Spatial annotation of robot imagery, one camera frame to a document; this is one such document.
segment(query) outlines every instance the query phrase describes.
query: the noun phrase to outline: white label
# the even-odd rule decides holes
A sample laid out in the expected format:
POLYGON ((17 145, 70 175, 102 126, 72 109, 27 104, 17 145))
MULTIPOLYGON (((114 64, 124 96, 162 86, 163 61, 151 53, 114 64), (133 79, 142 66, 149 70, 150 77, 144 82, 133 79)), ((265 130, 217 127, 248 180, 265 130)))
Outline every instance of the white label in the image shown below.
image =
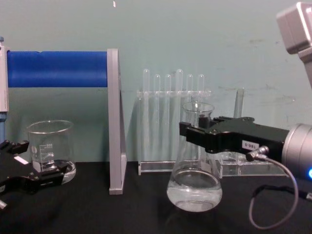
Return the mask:
POLYGON ((19 161, 20 163, 22 163, 24 165, 28 164, 28 162, 24 158, 21 158, 20 156, 16 156, 16 157, 14 157, 14 159, 19 161))
POLYGON ((246 150, 256 150, 259 148, 259 144, 243 140, 242 148, 246 150))

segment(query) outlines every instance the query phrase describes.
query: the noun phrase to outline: lab equipment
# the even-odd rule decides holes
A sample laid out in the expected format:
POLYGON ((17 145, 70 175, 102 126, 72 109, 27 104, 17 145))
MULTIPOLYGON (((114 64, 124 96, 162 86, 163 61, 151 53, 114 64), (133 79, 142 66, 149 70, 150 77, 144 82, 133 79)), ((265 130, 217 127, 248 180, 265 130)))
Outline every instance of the lab equipment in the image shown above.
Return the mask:
POLYGON ((211 91, 205 89, 204 81, 204 75, 185 76, 181 69, 165 76, 143 71, 135 123, 139 174, 172 170, 178 149, 178 123, 184 114, 182 105, 209 99, 211 91))
POLYGON ((120 77, 118 49, 19 52, 8 50, 0 38, 0 142, 5 138, 8 87, 107 87, 110 194, 122 194, 127 156, 120 77))
MULTIPOLYGON (((298 53, 304 62, 312 86, 312 4, 297 3, 277 15, 279 28, 290 54, 298 53)), ((180 134, 187 142, 205 147, 208 153, 234 151, 246 154, 248 161, 260 160, 280 167, 292 180, 289 187, 261 186, 253 194, 249 208, 250 222, 258 229, 268 230, 278 227, 294 213, 298 199, 311 201, 312 193, 299 191, 293 174, 311 180, 312 171, 312 126, 297 124, 290 131, 261 126, 253 123, 251 117, 219 117, 206 128, 180 123, 180 134), (294 194, 294 201, 288 214, 279 222, 267 227, 259 226, 253 219, 254 199, 264 189, 287 191, 294 194)))
POLYGON ((63 184, 76 175, 72 128, 73 123, 65 120, 41 121, 27 127, 34 169, 46 172, 67 164, 63 184))
MULTIPOLYGON (((210 125, 212 105, 189 102, 183 105, 185 120, 192 126, 206 128, 210 125)), ((215 157, 205 149, 179 138, 178 156, 175 161, 167 195, 177 207, 191 212, 207 211, 222 198, 215 157)))
MULTIPOLYGON (((67 164, 59 164, 52 170, 38 172, 19 154, 27 151, 29 142, 23 141, 15 144, 10 141, 0 143, 0 195, 12 191, 21 191, 35 194, 46 187, 61 185, 67 164)), ((6 207, 0 201, 0 209, 6 207)))

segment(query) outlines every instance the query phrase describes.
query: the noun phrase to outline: silver cylindrical motor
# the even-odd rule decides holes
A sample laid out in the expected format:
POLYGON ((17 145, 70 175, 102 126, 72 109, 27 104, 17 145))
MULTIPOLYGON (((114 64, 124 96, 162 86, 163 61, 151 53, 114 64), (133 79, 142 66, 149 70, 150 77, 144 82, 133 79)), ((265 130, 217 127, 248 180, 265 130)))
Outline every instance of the silver cylindrical motor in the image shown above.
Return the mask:
POLYGON ((282 163, 295 177, 312 180, 312 125, 297 124, 289 131, 282 163))

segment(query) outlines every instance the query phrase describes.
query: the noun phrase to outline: water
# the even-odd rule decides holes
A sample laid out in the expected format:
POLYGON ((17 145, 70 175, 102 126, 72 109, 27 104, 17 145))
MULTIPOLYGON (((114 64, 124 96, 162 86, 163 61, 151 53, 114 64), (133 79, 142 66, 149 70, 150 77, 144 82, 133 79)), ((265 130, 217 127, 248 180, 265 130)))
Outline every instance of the water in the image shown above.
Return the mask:
POLYGON ((171 176, 167 195, 174 205, 183 210, 203 212, 219 204, 222 188, 212 174, 198 169, 187 169, 171 176))
POLYGON ((36 169, 36 164, 39 165, 39 168, 42 168, 43 171, 50 171, 55 169, 58 165, 62 164, 62 163, 67 163, 67 168, 66 168, 66 172, 62 181, 62 184, 65 184, 69 181, 71 181, 75 175, 76 175, 76 166, 73 162, 68 161, 68 160, 50 160, 48 162, 43 162, 43 163, 38 163, 33 161, 33 165, 34 168, 36 169))

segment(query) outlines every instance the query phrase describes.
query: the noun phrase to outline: teal wall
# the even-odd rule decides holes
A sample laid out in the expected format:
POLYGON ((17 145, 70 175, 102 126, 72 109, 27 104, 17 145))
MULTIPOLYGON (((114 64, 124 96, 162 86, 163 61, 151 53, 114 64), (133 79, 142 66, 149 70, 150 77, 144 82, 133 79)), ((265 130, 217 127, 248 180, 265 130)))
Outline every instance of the teal wall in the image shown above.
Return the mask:
MULTIPOLYGON (((0 34, 11 50, 105 51, 119 48, 130 160, 131 124, 142 71, 207 76, 214 115, 232 115, 244 87, 243 114, 289 128, 311 123, 312 91, 303 64, 284 49, 275 15, 294 0, 0 0, 0 34)), ((106 89, 11 89, 7 138, 27 137, 33 121, 75 124, 76 161, 107 159, 106 89)))

